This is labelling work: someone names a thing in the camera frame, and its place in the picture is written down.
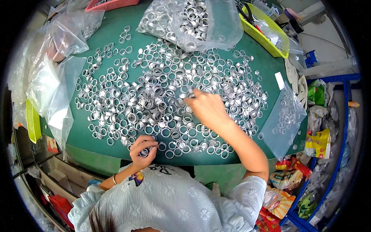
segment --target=white blouse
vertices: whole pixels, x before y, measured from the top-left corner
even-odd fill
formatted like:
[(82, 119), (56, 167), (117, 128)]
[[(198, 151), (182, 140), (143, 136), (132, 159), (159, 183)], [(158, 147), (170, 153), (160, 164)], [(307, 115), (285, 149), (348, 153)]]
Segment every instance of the white blouse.
[(100, 215), (112, 216), (117, 231), (152, 227), (162, 232), (249, 232), (254, 231), (265, 189), (262, 178), (248, 176), (220, 197), (183, 169), (151, 164), (110, 190), (89, 186), (73, 202), (68, 218), (76, 232), (91, 231), (89, 209), (99, 207)]

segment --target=pink container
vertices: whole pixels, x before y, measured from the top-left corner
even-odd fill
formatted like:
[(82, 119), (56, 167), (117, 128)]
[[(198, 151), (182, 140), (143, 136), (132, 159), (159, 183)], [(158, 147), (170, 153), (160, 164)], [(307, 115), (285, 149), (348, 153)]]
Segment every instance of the pink container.
[(90, 10), (109, 11), (109, 10), (113, 10), (113, 9), (124, 7), (124, 6), (137, 5), (140, 0), (111, 0), (106, 3), (93, 7), (98, 1), (99, 0), (92, 0), (89, 3), (89, 5), (86, 7), (85, 11), (90, 11)]

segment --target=blue metal rack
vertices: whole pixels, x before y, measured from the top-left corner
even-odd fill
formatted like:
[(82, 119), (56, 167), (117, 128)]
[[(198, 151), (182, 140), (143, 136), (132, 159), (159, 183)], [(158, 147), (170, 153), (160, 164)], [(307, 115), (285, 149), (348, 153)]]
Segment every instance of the blue metal rack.
[[(351, 90), (350, 90), (350, 82), (349, 81), (359, 80), (360, 79), (360, 75), (359, 74), (338, 75), (338, 76), (330, 76), (330, 77), (325, 77), (325, 78), (320, 78), (320, 79), (323, 80), (326, 83), (329, 83), (329, 82), (342, 82), (343, 83), (343, 86), (344, 86), (344, 99), (345, 99), (345, 124), (344, 124), (344, 132), (343, 132), (343, 138), (342, 138), (340, 155), (339, 155), (339, 158), (338, 158), (338, 161), (337, 161), (337, 164), (336, 164), (334, 173), (332, 174), (330, 183), (327, 186), (326, 191), (325, 191), (324, 195), (322, 196), (321, 200), (319, 201), (318, 206), (315, 208), (315, 210), (313, 211), (313, 213), (311, 214), (311, 216), (309, 217), (309, 219), (308, 220), (305, 220), (305, 219), (299, 218), (298, 212), (297, 211), (294, 211), (295, 208), (296, 208), (296, 206), (299, 203), (299, 199), (303, 195), (303, 193), (304, 193), (304, 191), (305, 191), (305, 189), (306, 189), (306, 187), (308, 185), (308, 181), (306, 181), (304, 183), (303, 187), (301, 188), (299, 194), (296, 196), (295, 201), (293, 202), (293, 204), (292, 204), (291, 208), (289, 209), (287, 215), (280, 222), (280, 225), (283, 225), (287, 220), (290, 220), (296, 227), (298, 227), (300, 229), (300, 231), (318, 232), (318, 230), (316, 228), (314, 228), (314, 226), (312, 226), (309, 223), (309, 221), (315, 216), (315, 214), (318, 212), (319, 208), (321, 207), (322, 203), (325, 201), (325, 199), (327, 197), (327, 194), (332, 189), (332, 186), (333, 186), (333, 184), (335, 182), (335, 179), (336, 179), (336, 176), (338, 174), (340, 163), (341, 163), (341, 160), (342, 160), (342, 157), (343, 157), (343, 153), (344, 153), (344, 148), (345, 148), (346, 139), (347, 139), (347, 131), (348, 131), (348, 112), (349, 112), (348, 101), (351, 99)], [(315, 81), (315, 79), (314, 80), (308, 80), (307, 83), (310, 84), (313, 81)], [(311, 170), (313, 170), (315, 164), (316, 164), (316, 158), (313, 158), (312, 164), (311, 164), (311, 167), (310, 167)], [(327, 224), (327, 226), (331, 226), (331, 224), (334, 222), (334, 220), (335, 220), (338, 212), (339, 212), (339, 210), (336, 211), (335, 215), (332, 217), (332, 219)]]

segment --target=green table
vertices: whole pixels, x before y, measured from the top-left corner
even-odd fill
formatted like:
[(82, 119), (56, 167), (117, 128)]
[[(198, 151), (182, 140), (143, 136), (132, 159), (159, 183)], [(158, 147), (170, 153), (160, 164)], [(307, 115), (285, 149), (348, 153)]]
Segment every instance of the green table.
[[(137, 28), (140, 19), (143, 16), (144, 11), (147, 9), (151, 1), (141, 1), (136, 6), (128, 6), (123, 7), (115, 10), (108, 11), (104, 14), (105, 19), (102, 22), (102, 26), (100, 29), (88, 40), (88, 46), (90, 50), (77, 54), (77, 56), (94, 56), (95, 49), (101, 48), (103, 49), (104, 45), (107, 45), (111, 42), (115, 44), (115, 48), (119, 50), (122, 48), (126, 48), (128, 46), (133, 47), (133, 52), (130, 54), (125, 54), (130, 60), (130, 63), (134, 60), (137, 60), (138, 50), (139, 48), (145, 48), (146, 45), (150, 45), (151, 43), (156, 43), (157, 37), (141, 34), (135, 29)], [(119, 35), (123, 32), (124, 27), (126, 25), (131, 26), (130, 34), (132, 35), (132, 39), (126, 41), (125, 43), (118, 43)], [(262, 118), (257, 118), (256, 123), (259, 126), (259, 130), (263, 127), (265, 121), (267, 120), (273, 106), (277, 100), (277, 97), (280, 93), (278, 88), (278, 84), (275, 79), (275, 73), (281, 72), (283, 79), (287, 81), (285, 65), (283, 58), (274, 58), (272, 57), (260, 44), (258, 44), (253, 38), (251, 38), (246, 33), (243, 34), (241, 41), (236, 45), (238, 50), (244, 50), (248, 55), (254, 56), (254, 61), (249, 62), (249, 65), (252, 69), (252, 74), (255, 70), (259, 70), (260, 75), (262, 76), (263, 80), (260, 81), (263, 91), (267, 91), (269, 93), (269, 97), (267, 100), (268, 103), (268, 110), (263, 110)], [(242, 58), (234, 58), (232, 56), (232, 49), (231, 51), (227, 52), (224, 50), (218, 49), (218, 54), (221, 56), (222, 59), (231, 59), (234, 63), (242, 62)], [(114, 55), (111, 58), (104, 58), (102, 61), (102, 65), (99, 70), (97, 70), (93, 77), (98, 79), (101, 75), (107, 74), (107, 69), (109, 67), (114, 67), (116, 73), (118, 73), (117, 68), (118, 66), (114, 66), (113, 62), (117, 58), (122, 58), (120, 54)], [(143, 69), (141, 67), (138, 68), (131, 68), (129, 67), (128, 75), (129, 78), (127, 80), (128, 83), (137, 82), (139, 76), (142, 75)], [(83, 83), (86, 83), (86, 79), (82, 77)], [(258, 81), (257, 76), (253, 74), (254, 82)], [(102, 155), (117, 157), (121, 159), (130, 159), (129, 151), (126, 147), (123, 146), (120, 140), (115, 140), (115, 144), (110, 146), (107, 144), (108, 136), (105, 136), (102, 140), (93, 138), (92, 132), (89, 131), (88, 126), (91, 122), (87, 120), (88, 115), (90, 112), (85, 111), (83, 109), (78, 110), (76, 108), (76, 104), (74, 98), (77, 97), (78, 92), (75, 91), (74, 96), (72, 98), (70, 107), (72, 111), (72, 115), (74, 118), (73, 127), (69, 133), (69, 137), (67, 140), (67, 144), (84, 149), (86, 151), (99, 153)], [(46, 122), (44, 118), (41, 118), (41, 128), (42, 133), (48, 136), (52, 136), (49, 128), (45, 128)], [(195, 124), (199, 123), (197, 119), (194, 118)], [(306, 138), (306, 129), (307, 129), (308, 120), (304, 119), (303, 123), (301, 124), (300, 130), (302, 131), (301, 135), (298, 135), (295, 140), (294, 144), (297, 144), (298, 148), (294, 151), (292, 148), (288, 151), (287, 154), (296, 153), (302, 151), (305, 146), (305, 138)], [(196, 138), (199, 141), (203, 140), (203, 137), (199, 134)], [(264, 143), (263, 140), (257, 139), (257, 136), (253, 137), (254, 141), (262, 148), (264, 153), (266, 154), (268, 159), (274, 158), (274, 155)], [(158, 141), (164, 141), (168, 144), (171, 141), (171, 137), (169, 138), (162, 138), (161, 135), (157, 138)], [(230, 153), (226, 159), (222, 159), (219, 155), (216, 154), (208, 154), (206, 151), (203, 152), (189, 152), (187, 154), (183, 154), (179, 157), (174, 157), (172, 159), (168, 159), (164, 156), (164, 152), (157, 152), (157, 156), (155, 159), (156, 163), (161, 164), (173, 164), (173, 165), (217, 165), (217, 164), (233, 164), (233, 163), (240, 163), (240, 160), (236, 153)]]

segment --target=woman's hand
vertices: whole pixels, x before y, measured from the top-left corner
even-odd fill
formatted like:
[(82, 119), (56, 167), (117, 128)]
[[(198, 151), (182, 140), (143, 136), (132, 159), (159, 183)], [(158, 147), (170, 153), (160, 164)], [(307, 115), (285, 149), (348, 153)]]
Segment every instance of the woman's hand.
[[(156, 142), (149, 135), (140, 135), (137, 138), (134, 144), (130, 147), (130, 157), (131, 157), (131, 160), (133, 161), (132, 166), (135, 170), (138, 170), (138, 171), (142, 170), (151, 164), (151, 162), (156, 157), (157, 145), (158, 145), (158, 142)], [(152, 147), (147, 157), (143, 157), (139, 155), (139, 152), (141, 152), (144, 148), (147, 148), (150, 146), (154, 146), (154, 147)]]
[(221, 97), (198, 89), (194, 89), (193, 93), (196, 98), (185, 98), (184, 102), (192, 108), (194, 115), (202, 124), (220, 135), (223, 127), (233, 122), (224, 108)]

